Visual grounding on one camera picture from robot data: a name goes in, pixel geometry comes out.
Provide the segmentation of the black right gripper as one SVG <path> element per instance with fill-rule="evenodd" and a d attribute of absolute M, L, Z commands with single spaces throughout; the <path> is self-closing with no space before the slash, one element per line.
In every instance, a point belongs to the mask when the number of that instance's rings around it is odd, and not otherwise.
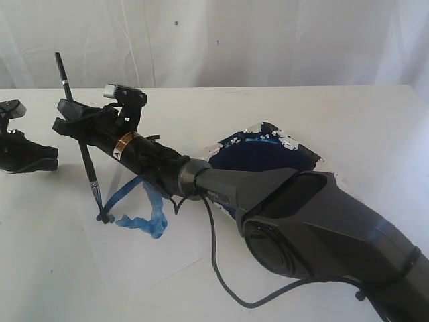
<path fill-rule="evenodd" d="M 147 138 L 138 134 L 118 110 L 90 109 L 76 101 L 61 99 L 52 129 L 61 136 L 83 141 L 109 155 L 127 168 L 147 167 Z"/>

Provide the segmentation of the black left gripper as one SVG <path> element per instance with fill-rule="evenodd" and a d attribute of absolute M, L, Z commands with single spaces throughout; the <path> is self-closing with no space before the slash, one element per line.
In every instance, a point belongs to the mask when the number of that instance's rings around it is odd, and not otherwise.
<path fill-rule="evenodd" d="M 58 169 L 58 148 L 29 141 L 22 131 L 1 134 L 1 170 L 24 174 Z"/>

